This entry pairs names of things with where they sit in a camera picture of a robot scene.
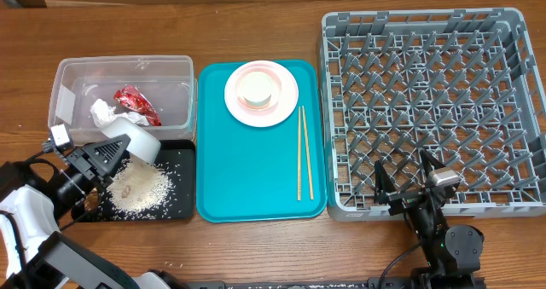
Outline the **white napkin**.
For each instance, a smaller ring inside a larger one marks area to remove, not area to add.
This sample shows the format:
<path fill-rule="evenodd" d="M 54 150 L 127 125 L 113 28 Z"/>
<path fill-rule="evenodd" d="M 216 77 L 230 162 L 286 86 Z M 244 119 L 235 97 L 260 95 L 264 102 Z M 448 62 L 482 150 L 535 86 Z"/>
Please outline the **white napkin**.
<path fill-rule="evenodd" d="M 147 118 L 137 112 L 116 113 L 116 107 L 110 107 L 104 100 L 97 99 L 90 107 L 90 115 L 97 128 L 111 124 L 117 118 L 126 118 L 133 124 L 149 126 Z"/>

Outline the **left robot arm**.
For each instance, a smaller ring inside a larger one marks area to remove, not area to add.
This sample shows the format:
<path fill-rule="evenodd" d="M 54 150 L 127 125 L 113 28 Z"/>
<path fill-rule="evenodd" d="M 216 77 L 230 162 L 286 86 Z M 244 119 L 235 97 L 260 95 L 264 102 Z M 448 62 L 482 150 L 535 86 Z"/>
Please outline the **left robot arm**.
<path fill-rule="evenodd" d="M 6 288 L 183 288 L 165 271 L 137 277 L 65 236 L 59 219 L 105 188 L 123 159 L 153 163 L 160 142 L 125 132 L 75 147 L 70 136 L 50 135 L 42 152 L 1 167 L 1 232 L 9 257 Z"/>

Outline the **pale green cup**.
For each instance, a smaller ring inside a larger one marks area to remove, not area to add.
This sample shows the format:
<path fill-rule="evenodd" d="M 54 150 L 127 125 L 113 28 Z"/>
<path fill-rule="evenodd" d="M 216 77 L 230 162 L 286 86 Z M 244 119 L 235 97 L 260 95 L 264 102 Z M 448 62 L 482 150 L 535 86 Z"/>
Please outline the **pale green cup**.
<path fill-rule="evenodd" d="M 250 109 L 264 109 L 270 105 L 273 80 L 265 72 L 250 72 L 237 84 L 239 102 Z"/>

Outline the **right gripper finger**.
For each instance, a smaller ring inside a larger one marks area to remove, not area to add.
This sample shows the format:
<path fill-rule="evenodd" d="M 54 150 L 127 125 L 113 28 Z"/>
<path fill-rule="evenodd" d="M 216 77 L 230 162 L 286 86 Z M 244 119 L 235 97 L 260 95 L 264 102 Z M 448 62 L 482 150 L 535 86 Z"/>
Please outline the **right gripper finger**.
<path fill-rule="evenodd" d="M 423 170 L 428 182 L 444 182 L 445 181 L 445 165 L 438 161 L 426 149 L 419 151 L 421 156 Z"/>
<path fill-rule="evenodd" d="M 375 167 L 375 194 L 381 195 L 385 193 L 396 192 L 394 184 L 390 176 L 386 173 L 383 164 L 377 160 L 374 164 Z"/>

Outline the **white rice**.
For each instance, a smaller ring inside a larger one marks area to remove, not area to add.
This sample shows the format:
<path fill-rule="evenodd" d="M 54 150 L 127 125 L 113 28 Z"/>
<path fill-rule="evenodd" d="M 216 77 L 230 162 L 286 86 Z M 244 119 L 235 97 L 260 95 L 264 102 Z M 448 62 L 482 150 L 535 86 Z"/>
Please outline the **white rice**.
<path fill-rule="evenodd" d="M 175 187 L 180 175 L 169 163 L 150 165 L 136 157 L 121 163 L 113 182 L 102 193 L 98 216 L 101 220 L 137 221 L 169 219 L 177 200 Z M 121 197 L 126 185 L 127 198 Z"/>

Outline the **grey bowl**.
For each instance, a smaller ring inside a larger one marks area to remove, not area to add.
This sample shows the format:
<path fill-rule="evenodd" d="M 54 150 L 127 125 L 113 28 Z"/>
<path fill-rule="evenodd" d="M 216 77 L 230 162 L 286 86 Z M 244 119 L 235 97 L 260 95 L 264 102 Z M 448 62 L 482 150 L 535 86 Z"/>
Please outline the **grey bowl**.
<path fill-rule="evenodd" d="M 159 154 L 160 141 L 127 118 L 117 118 L 101 127 L 101 133 L 108 138 L 127 135 L 131 139 L 127 151 L 150 165 L 155 162 Z"/>

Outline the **red snack wrapper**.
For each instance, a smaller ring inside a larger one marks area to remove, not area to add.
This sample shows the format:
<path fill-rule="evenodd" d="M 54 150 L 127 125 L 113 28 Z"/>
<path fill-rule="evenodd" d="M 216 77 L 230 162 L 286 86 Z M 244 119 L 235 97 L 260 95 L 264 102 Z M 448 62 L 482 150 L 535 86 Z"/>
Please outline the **red snack wrapper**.
<path fill-rule="evenodd" d="M 159 114 L 138 88 L 127 85 L 117 90 L 113 98 L 132 112 L 143 115 L 152 126 L 162 125 Z"/>

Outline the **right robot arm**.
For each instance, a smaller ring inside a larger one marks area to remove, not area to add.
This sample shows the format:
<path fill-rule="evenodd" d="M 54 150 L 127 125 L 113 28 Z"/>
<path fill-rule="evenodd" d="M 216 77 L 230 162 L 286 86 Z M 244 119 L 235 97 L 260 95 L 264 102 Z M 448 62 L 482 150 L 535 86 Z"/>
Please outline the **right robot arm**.
<path fill-rule="evenodd" d="M 419 151 L 426 181 L 420 188 L 397 189 L 383 164 L 376 161 L 374 202 L 388 205 L 392 216 L 402 215 L 415 233 L 417 243 L 393 259 L 383 270 L 377 288 L 485 288 L 485 281 L 474 277 L 480 269 L 485 237 L 470 225 L 451 227 L 442 207 L 461 183 L 457 172 L 437 160 L 427 150 Z M 415 268 L 403 279 L 387 274 L 396 263 L 421 248 L 427 266 Z"/>

